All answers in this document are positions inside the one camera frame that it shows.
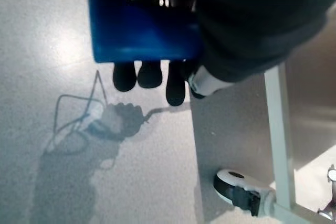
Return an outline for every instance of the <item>caster wheel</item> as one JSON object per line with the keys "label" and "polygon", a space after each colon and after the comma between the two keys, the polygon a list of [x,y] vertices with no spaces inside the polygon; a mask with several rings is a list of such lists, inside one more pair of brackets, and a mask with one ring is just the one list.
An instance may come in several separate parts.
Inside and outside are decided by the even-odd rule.
{"label": "caster wheel", "polygon": [[334,165],[330,166],[328,170],[328,182],[336,182],[336,169]]}
{"label": "caster wheel", "polygon": [[325,218],[327,218],[327,219],[329,219],[329,220],[332,220],[332,217],[330,216],[330,214],[327,213],[327,212],[325,212],[325,211],[323,211],[323,210],[321,210],[321,209],[319,209],[319,210],[317,211],[317,213],[318,213],[320,216],[323,216],[323,217],[325,217]]}
{"label": "caster wheel", "polygon": [[[252,216],[260,215],[260,202],[273,191],[252,177],[234,170],[220,170],[214,178],[214,188],[219,197],[227,203],[248,210]],[[268,214],[262,206],[262,215]]]}

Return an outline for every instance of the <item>black fabric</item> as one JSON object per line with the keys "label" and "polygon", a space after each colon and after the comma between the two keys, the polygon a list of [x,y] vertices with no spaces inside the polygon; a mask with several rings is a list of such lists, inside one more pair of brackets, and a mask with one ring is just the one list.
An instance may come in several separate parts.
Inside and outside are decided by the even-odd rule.
{"label": "black fabric", "polygon": [[197,0],[202,64],[227,82],[264,72],[321,30],[334,1]]}
{"label": "black fabric", "polygon": [[193,89],[190,89],[190,91],[191,91],[192,96],[193,96],[194,98],[196,98],[196,99],[199,99],[199,100],[200,100],[200,99],[205,98],[204,95],[197,94]]}
{"label": "black fabric", "polygon": [[133,89],[136,84],[134,63],[114,64],[112,79],[115,88],[121,92]]}
{"label": "black fabric", "polygon": [[153,89],[162,83],[160,62],[143,62],[138,73],[138,84],[145,89]]}
{"label": "black fabric", "polygon": [[168,67],[166,99],[171,106],[180,106],[185,98],[185,84],[181,76],[180,61],[171,61]]}

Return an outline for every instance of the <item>floor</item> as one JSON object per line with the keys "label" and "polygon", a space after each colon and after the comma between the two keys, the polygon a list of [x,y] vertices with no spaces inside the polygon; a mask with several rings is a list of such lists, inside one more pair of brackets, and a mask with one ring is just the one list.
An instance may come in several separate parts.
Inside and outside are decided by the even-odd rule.
{"label": "floor", "polygon": [[[0,3],[1,223],[277,223],[212,188],[221,167],[274,181],[263,76],[172,108],[164,85],[115,90],[87,0]],[[336,163],[335,21],[287,62],[297,202],[314,211]]]}

